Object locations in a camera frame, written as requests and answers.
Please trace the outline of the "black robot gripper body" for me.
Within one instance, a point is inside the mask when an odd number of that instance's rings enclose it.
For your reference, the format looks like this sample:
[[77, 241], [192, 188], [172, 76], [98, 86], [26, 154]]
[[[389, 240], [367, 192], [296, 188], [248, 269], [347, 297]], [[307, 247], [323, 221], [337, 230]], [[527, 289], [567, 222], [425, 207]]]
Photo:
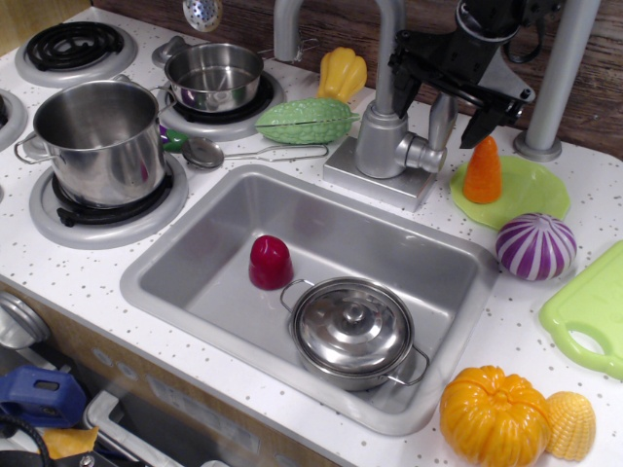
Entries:
[[506, 15], [502, 21], [481, 14], [457, 14], [457, 28], [433, 34], [403, 29], [395, 35], [392, 74], [409, 70], [427, 84], [478, 108], [510, 105], [510, 117], [532, 102], [535, 93], [504, 61], [501, 49], [520, 29]]

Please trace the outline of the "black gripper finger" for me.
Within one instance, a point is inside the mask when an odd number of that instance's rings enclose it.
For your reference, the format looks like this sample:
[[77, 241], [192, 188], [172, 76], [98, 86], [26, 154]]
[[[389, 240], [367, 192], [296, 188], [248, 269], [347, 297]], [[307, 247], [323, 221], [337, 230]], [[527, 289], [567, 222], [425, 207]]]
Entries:
[[491, 105], [479, 108], [469, 120], [461, 140], [461, 149], [473, 149], [498, 126], [508, 121], [510, 105]]
[[420, 91], [421, 84], [422, 79], [407, 69], [399, 68], [394, 73], [392, 108], [400, 119], [407, 115], [408, 109]]

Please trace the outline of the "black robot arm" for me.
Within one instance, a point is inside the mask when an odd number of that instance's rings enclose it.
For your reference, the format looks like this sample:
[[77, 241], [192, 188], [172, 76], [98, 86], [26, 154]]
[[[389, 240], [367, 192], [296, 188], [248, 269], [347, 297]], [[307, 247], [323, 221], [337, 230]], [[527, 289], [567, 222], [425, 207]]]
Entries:
[[448, 33], [401, 30], [389, 66], [393, 111], [404, 116], [427, 84], [476, 108], [461, 136], [471, 149], [499, 126], [510, 126], [534, 90], [507, 65], [526, 63], [541, 51], [544, 18], [560, 1], [460, 1]]

